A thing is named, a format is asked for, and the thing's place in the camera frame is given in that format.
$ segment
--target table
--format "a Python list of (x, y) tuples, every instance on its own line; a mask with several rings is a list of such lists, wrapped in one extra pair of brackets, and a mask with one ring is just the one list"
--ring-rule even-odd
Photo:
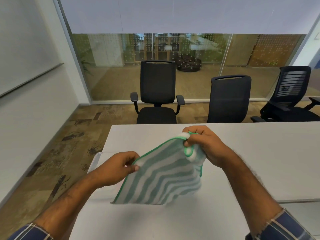
[[(275, 199), (283, 202), (320, 198), (319, 125), (207, 124), (241, 155)], [(103, 152), (134, 150), (142, 155), (186, 126), (189, 125), (113, 125)], [(106, 200), (89, 199), (78, 215), (70, 239), (222, 240), (244, 239), (248, 232), (226, 176), (206, 161), (199, 192), (165, 206), (111, 205)]]

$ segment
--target hand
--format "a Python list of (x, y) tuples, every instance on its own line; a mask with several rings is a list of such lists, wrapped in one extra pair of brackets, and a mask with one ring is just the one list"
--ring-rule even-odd
[(139, 155), (136, 152), (119, 152), (87, 175), (94, 181), (97, 188), (114, 185), (128, 174), (139, 170), (139, 166), (132, 165), (137, 158)]
[(189, 139), (184, 142), (184, 146), (189, 147), (193, 144), (199, 144), (206, 153), (207, 159), (209, 159), (209, 161), (217, 167), (222, 168), (224, 162), (228, 158), (237, 155), (205, 125), (186, 127), (182, 132), (198, 133), (199, 135), (190, 135)]

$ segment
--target chair seat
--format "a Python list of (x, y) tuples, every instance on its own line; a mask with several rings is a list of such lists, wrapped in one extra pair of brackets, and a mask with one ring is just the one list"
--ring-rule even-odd
[(145, 107), (139, 112), (137, 124), (176, 124), (174, 110), (166, 107)]
[(283, 122), (320, 121), (318, 115), (300, 107), (291, 107), (290, 111), (276, 109), (272, 113), (276, 120)]

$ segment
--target person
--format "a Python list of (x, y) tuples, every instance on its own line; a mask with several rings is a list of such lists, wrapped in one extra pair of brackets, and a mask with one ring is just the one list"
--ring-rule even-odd
[[(315, 239), (272, 198), (240, 156), (207, 126), (190, 126), (183, 132), (197, 133), (190, 135), (184, 145), (188, 147), (199, 144), (207, 159), (226, 174), (250, 230), (246, 239)], [(132, 165), (138, 157), (132, 151), (113, 155), (9, 239), (61, 239), (96, 189), (114, 185), (128, 174), (139, 170), (138, 166)]]

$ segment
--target sleeve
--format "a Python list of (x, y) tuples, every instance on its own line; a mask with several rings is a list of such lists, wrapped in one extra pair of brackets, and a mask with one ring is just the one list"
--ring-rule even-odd
[[(267, 222), (262, 232), (254, 238), (257, 240), (316, 240), (286, 209)], [(253, 240), (250, 233), (246, 235), (245, 240)]]
[(34, 223), (27, 224), (14, 232), (8, 240), (53, 240), (54, 238)]

